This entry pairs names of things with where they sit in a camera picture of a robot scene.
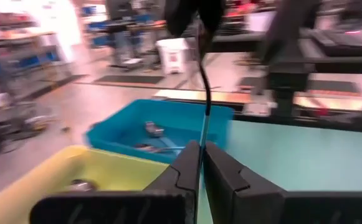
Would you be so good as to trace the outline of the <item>wooden background desk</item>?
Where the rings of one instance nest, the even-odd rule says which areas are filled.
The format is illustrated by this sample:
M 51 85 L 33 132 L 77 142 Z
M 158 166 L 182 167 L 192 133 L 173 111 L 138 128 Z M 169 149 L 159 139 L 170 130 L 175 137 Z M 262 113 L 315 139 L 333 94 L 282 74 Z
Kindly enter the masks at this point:
M 56 34 L 51 30 L 0 31 L 0 78 L 52 67 L 61 61 Z

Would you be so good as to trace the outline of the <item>yellow-green plastic bin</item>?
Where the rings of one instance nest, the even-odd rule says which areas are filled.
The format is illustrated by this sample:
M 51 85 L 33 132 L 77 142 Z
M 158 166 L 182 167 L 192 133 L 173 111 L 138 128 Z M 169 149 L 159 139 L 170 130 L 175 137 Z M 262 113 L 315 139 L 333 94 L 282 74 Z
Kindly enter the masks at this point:
M 29 224 L 32 207 L 66 190 L 74 179 L 91 180 L 99 190 L 142 190 L 167 164 L 85 146 L 68 146 L 0 191 L 0 224 Z

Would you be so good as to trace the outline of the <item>black equipment case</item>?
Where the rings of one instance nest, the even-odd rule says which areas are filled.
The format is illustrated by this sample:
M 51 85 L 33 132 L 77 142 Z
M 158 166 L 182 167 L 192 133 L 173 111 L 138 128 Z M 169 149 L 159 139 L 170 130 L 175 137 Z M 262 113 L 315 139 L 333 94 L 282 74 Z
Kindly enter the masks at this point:
M 362 57 L 362 38 L 358 33 L 314 30 L 310 38 L 328 57 Z

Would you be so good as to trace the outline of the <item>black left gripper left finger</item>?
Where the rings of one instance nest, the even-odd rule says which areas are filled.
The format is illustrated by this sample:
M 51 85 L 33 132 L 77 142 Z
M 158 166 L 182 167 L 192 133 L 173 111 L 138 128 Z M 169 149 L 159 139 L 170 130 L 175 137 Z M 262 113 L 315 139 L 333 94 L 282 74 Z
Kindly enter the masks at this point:
M 140 191 L 61 192 L 39 200 L 30 224 L 196 224 L 201 147 L 190 141 Z

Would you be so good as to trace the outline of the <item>white box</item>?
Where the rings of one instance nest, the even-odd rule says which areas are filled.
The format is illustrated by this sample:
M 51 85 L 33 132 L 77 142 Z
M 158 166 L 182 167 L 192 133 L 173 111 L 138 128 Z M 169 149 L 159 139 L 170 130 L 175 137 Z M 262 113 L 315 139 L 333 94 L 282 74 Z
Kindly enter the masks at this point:
M 184 38 L 162 39 L 156 42 L 161 69 L 165 75 L 186 72 L 188 45 Z

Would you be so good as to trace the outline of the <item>black floor mat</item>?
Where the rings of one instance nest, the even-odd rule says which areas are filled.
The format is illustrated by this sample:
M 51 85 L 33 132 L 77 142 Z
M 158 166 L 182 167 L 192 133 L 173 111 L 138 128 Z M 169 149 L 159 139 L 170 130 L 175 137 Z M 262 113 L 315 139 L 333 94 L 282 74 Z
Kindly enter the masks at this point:
M 237 85 L 241 90 L 248 90 L 258 84 L 259 80 L 260 78 L 257 77 L 244 77 Z M 318 94 L 351 96 L 359 96 L 361 94 L 360 88 L 353 82 L 309 80 L 307 87 L 307 90 Z
M 163 76 L 146 76 L 146 75 L 107 75 L 95 80 L 95 83 L 137 83 L 155 85 L 159 83 Z

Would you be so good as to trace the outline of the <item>blue-handled silver spoon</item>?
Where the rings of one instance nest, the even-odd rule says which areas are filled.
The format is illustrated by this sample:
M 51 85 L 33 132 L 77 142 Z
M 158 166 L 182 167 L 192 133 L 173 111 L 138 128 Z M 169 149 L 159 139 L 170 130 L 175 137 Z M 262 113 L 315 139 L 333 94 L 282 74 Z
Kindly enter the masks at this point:
M 145 131 L 152 138 L 161 138 L 164 136 L 164 129 L 157 126 L 152 121 L 147 121 L 145 123 Z
M 178 146 L 167 137 L 160 137 L 157 138 L 157 140 L 161 141 L 164 144 L 164 147 L 158 147 L 148 143 L 141 143 L 134 145 L 134 148 L 139 151 L 145 151 L 149 153 L 174 155 L 178 155 L 184 149 L 184 146 Z
M 205 54 L 211 47 L 216 31 L 221 25 L 226 10 L 226 0 L 165 0 L 164 19 L 169 33 L 179 37 L 195 17 L 200 20 L 196 31 L 197 64 L 206 92 L 206 108 L 199 141 L 199 162 L 206 149 L 206 139 L 211 115 L 212 95 L 206 71 L 202 65 Z

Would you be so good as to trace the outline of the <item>storage shelf with blue bins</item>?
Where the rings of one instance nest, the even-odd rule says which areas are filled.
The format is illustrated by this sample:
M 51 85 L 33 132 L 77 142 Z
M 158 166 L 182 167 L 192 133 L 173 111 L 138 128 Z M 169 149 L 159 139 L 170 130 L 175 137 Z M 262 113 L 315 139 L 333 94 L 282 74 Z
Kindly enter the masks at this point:
M 82 8 L 85 32 L 94 48 L 112 49 L 111 67 L 133 70 L 144 63 L 144 55 L 158 56 L 156 47 L 142 52 L 143 34 L 150 32 L 152 44 L 165 28 L 159 18 L 158 0 L 104 0 L 102 12 L 98 6 Z

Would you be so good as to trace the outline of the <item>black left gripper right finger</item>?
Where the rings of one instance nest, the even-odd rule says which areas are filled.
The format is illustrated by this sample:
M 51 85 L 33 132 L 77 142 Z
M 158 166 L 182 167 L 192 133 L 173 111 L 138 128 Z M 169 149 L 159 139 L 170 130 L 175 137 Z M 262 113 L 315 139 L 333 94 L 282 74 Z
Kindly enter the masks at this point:
M 211 142 L 204 180 L 213 224 L 362 224 L 362 192 L 287 191 Z

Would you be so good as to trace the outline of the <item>blue plastic bin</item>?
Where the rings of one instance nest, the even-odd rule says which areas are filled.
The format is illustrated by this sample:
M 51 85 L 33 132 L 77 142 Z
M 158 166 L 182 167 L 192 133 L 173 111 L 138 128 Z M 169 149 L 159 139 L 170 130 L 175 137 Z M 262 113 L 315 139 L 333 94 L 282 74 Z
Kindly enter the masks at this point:
M 150 144 L 162 148 L 166 144 L 149 136 L 145 124 L 149 121 L 164 129 L 166 141 L 172 147 L 184 147 L 188 142 L 200 140 L 205 106 L 161 100 L 135 100 L 86 132 L 88 143 L 110 152 L 170 164 L 177 153 L 143 152 L 137 144 Z

